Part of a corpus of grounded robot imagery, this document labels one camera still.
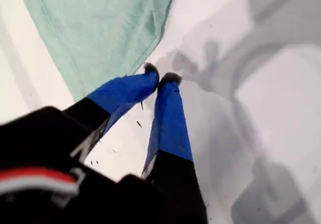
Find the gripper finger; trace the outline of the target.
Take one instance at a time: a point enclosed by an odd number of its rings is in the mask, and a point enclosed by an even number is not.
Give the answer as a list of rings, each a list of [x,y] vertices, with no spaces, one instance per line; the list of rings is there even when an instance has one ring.
[[[142,177],[183,204],[203,205],[179,89],[181,80],[175,73],[166,73],[158,85]]]
[[[158,83],[157,68],[147,63],[143,74],[112,79],[65,109],[67,115],[90,131],[70,157],[85,159],[123,115],[155,92]]]

